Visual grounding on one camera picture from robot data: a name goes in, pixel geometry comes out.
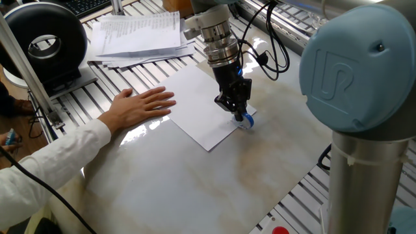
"red button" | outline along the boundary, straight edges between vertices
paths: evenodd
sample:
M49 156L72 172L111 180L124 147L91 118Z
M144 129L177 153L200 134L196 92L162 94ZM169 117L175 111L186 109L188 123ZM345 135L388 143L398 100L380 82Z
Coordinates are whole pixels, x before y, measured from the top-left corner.
M273 234L289 234L289 231L284 227L275 227L273 229Z

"keyboard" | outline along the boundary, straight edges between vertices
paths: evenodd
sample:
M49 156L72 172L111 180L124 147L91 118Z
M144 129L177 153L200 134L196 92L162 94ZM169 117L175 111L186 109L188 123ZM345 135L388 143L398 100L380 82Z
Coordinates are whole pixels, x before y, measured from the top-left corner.
M110 0L72 0L64 3L79 19L111 5Z

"table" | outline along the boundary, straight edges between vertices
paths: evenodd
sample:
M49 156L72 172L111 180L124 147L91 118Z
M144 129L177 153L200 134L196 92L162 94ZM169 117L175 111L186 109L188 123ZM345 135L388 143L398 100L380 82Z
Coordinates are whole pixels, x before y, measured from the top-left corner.
M127 5L125 11L135 15L163 9L160 1L145 0ZM88 35L96 20L99 17L85 21ZM231 20L237 34L244 23ZM248 38L259 51L269 48L268 37L256 28ZM124 87L140 93L199 62L212 75L202 48L198 38L193 57L127 70L92 63L99 81L55 103L65 107L61 115L67 124L57 134L99 116ZM330 141L330 131L306 108L298 87L300 58L289 53L292 68L276 83L254 60L245 58L244 74L253 79L249 103L259 111L252 131L238 130L206 153L168 118L153 120L115 138L59 192L98 233L259 233L269 218L266 214L283 219L299 233L318 233L317 212L328 199L329 178L314 165ZM399 205L415 205L414 181L406 179L416 177L412 168L408 164L404 169ZM64 233L85 232L56 199L50 205Z

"ur logo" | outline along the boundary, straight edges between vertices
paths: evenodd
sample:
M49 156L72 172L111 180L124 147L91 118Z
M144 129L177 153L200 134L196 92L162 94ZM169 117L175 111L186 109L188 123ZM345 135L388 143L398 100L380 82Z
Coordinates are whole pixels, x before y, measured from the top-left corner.
M312 96L343 112L352 108L348 88L354 81L357 62L331 52L317 51Z

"robotic arm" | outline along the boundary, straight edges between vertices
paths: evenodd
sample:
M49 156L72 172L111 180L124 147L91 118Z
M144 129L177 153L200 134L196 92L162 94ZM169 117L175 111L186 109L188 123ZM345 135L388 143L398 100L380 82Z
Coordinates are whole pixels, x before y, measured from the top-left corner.
M333 130L330 219L324 232L387 233L408 140L416 136L416 3L284 1L309 10L317 5L312 9L327 16L378 2L331 19L310 38L300 86L311 112ZM242 76L228 10L220 5L235 1L191 2L196 15L187 20L186 35L202 34L220 85L215 102L241 122L252 81Z
M208 64L212 67L215 79L220 86L220 94L215 102L225 111L234 114L241 127L251 128L252 117L247 113L247 100L250 99L252 80L242 76L239 61L239 45L231 38L226 5L236 0L192 0L195 16L186 20L188 39L202 35L207 47L204 49Z

